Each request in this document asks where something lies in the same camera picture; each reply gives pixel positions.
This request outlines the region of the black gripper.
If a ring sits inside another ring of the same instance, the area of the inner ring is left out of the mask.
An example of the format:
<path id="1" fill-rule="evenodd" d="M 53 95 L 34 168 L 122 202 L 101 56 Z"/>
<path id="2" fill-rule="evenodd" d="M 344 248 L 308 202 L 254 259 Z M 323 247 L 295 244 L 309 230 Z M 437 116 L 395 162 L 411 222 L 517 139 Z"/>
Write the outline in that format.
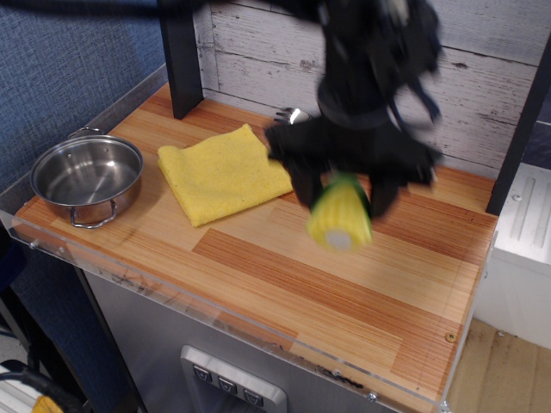
<path id="1" fill-rule="evenodd" d="M 265 131 L 269 154 L 290 175 L 300 204 L 312 209 L 330 170 L 365 175 L 371 181 L 370 216 L 386 214 L 408 182 L 429 185 L 442 154 L 392 122 L 371 129 L 338 126 L 324 117 Z"/>

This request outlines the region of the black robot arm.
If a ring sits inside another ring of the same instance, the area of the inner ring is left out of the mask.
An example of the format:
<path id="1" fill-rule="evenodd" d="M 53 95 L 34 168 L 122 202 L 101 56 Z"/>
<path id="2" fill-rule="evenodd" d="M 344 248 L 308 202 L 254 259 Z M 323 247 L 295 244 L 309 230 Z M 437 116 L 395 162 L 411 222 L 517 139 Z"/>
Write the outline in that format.
<path id="1" fill-rule="evenodd" d="M 319 115 L 266 130 L 269 155 L 291 177 L 299 202 L 314 208 L 330 171 L 362 174 L 371 182 L 363 199 L 372 217 L 392 205 L 409 183 L 430 185 L 438 150 L 418 141 L 400 118 L 394 97 L 411 89 L 432 119 L 439 108 L 419 78 L 437 68 L 439 21 L 425 1 L 281 1 L 292 16 L 321 26 L 325 75 Z"/>

